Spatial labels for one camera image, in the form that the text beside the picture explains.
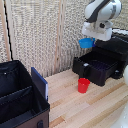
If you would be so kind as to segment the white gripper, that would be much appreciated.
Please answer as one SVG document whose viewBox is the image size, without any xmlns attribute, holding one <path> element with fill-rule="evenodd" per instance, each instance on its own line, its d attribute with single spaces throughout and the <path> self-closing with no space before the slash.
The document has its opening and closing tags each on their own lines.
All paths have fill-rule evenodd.
<svg viewBox="0 0 128 128">
<path fill-rule="evenodd" d="M 102 41 L 110 40 L 112 29 L 107 27 L 101 28 L 99 24 L 85 22 L 82 27 L 82 34 L 93 38 L 93 44 L 95 44 L 97 39 Z"/>
</svg>

